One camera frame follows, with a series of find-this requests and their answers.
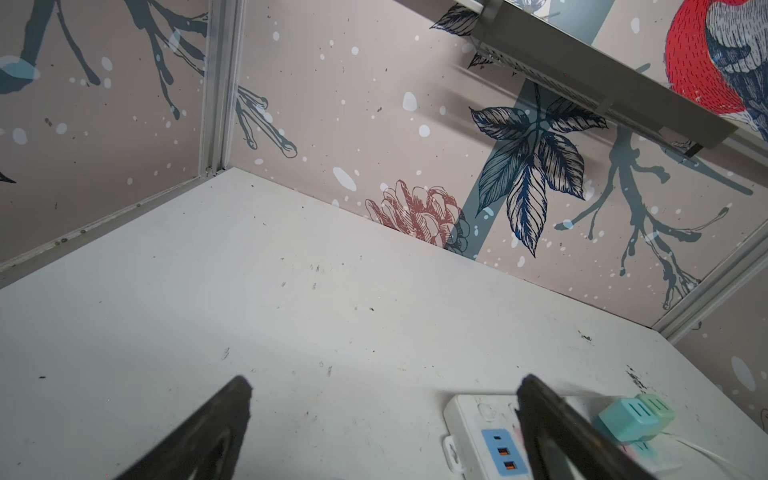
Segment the teal plug adapter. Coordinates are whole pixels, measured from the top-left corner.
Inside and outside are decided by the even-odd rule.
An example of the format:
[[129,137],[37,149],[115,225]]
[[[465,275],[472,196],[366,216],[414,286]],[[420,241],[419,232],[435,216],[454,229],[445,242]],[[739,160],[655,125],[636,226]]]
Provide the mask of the teal plug adapter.
[[596,419],[619,443],[641,441],[656,433],[660,419],[638,398],[620,398],[599,412]]

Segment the white multicolour power strip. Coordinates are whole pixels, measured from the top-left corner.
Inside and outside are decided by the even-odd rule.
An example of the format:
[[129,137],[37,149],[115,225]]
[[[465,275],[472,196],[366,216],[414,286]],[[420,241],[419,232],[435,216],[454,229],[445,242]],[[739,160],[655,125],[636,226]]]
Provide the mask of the white multicolour power strip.
[[[449,435],[442,448],[451,472],[466,479],[531,479],[517,409],[515,395],[454,396],[443,412]],[[616,447],[657,479],[683,468],[682,446],[669,437]]]

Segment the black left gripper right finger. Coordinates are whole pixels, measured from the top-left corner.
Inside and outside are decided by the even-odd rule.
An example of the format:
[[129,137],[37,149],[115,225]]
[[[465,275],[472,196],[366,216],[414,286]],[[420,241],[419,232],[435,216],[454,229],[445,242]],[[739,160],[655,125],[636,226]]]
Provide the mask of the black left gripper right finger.
[[516,414],[533,478],[654,478],[537,376],[523,378],[517,397]]

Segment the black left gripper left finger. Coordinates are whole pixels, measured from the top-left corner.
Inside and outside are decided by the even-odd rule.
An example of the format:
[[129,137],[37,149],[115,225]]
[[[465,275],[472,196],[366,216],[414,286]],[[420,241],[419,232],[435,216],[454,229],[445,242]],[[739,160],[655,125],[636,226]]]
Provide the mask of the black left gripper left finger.
[[121,479],[231,479],[250,419],[252,387],[232,378]]

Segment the green plug adapter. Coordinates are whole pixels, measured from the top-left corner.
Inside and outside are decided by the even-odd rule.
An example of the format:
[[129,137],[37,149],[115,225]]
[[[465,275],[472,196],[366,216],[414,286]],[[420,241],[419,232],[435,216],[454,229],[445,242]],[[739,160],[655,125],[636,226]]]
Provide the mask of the green plug adapter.
[[664,431],[677,417],[671,404],[655,394],[643,393],[637,395],[636,398],[657,419],[657,423],[653,426],[652,435],[658,435]]

